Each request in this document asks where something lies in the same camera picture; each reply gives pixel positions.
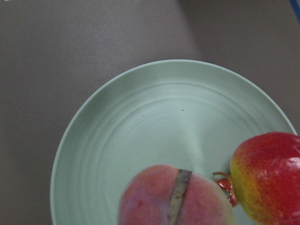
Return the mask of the pink yellow peach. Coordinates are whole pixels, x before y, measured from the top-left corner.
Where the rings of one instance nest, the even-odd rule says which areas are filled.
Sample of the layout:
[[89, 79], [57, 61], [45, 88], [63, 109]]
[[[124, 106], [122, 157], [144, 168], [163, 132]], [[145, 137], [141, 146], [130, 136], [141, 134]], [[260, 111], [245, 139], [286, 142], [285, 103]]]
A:
[[233, 225], [233, 208], [212, 180], [171, 165], [148, 167], [128, 183], [119, 225]]

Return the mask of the red pomegranate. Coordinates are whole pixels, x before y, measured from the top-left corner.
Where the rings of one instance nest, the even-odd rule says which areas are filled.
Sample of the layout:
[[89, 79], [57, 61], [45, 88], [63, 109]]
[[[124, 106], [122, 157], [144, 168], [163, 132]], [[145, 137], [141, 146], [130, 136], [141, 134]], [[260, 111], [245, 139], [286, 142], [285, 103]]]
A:
[[217, 185], [258, 225], [300, 223], [300, 137], [270, 132], [244, 141], [234, 152], [230, 174]]

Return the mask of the green plate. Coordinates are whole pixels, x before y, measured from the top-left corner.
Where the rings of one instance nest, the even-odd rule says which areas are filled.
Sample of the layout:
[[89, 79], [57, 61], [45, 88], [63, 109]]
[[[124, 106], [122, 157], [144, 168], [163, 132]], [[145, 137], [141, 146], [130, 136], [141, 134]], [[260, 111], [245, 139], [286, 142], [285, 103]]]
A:
[[114, 225], [120, 196], [142, 169], [171, 164], [211, 177], [229, 171], [244, 140], [295, 129], [261, 89], [206, 62], [163, 60], [135, 67], [78, 110], [53, 164], [55, 225]]

